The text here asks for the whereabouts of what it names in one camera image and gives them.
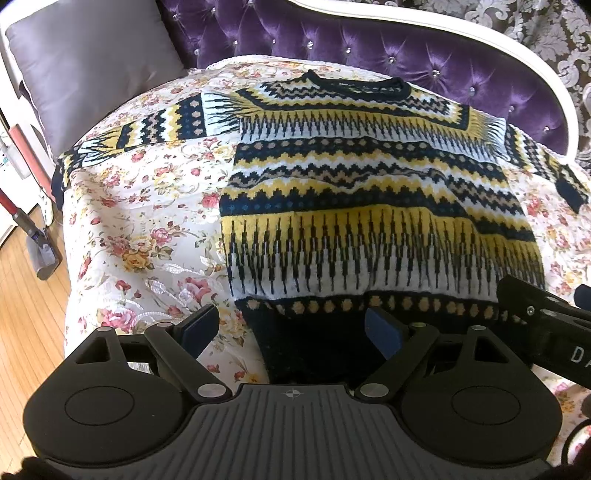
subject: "damask wallpaper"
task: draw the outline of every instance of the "damask wallpaper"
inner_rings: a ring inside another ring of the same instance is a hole
[[[591,171],[591,15],[572,0],[355,0],[452,15],[504,33],[560,76],[579,116],[579,161]],[[580,4],[589,0],[580,0]]]

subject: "floral blanket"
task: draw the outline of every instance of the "floral blanket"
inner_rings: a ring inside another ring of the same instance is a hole
[[[380,80],[384,76],[341,65],[235,57],[193,70],[121,106],[85,139],[165,108],[204,86],[219,91],[314,69],[324,77]],[[219,198],[232,168],[235,144],[218,137],[151,145],[73,173],[64,203],[64,237],[72,282],[67,306],[68,355],[95,328],[141,333],[162,320],[180,321],[204,304],[220,312],[220,331],[199,357],[234,389],[265,382],[267,374],[252,335],[235,307],[220,238]],[[591,189],[576,164],[570,167]],[[572,300],[589,283],[591,207],[575,215],[541,177],[503,165],[532,226],[544,261],[548,289]],[[590,392],[550,372],[536,370],[560,401],[563,431],[550,457],[583,419],[580,403]],[[591,432],[581,435],[572,451]]]

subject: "tufted velvet upholstery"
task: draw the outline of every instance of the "tufted velvet upholstery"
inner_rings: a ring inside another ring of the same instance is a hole
[[[565,118],[548,85],[513,57],[461,35],[334,17],[288,0],[158,2],[186,67],[247,54],[362,67],[508,118],[535,140],[566,152]]]

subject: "wooden floor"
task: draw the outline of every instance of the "wooden floor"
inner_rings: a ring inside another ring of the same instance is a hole
[[[39,207],[32,217],[41,224]],[[64,251],[61,227],[52,238]],[[63,359],[70,281],[65,260],[47,281],[36,278],[25,234],[16,229],[0,248],[0,472],[19,470],[34,455],[22,427],[29,396]]]

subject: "gray pillow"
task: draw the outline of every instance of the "gray pillow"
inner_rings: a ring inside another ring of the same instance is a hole
[[[55,157],[127,100],[184,74],[155,0],[59,0],[6,35]]]

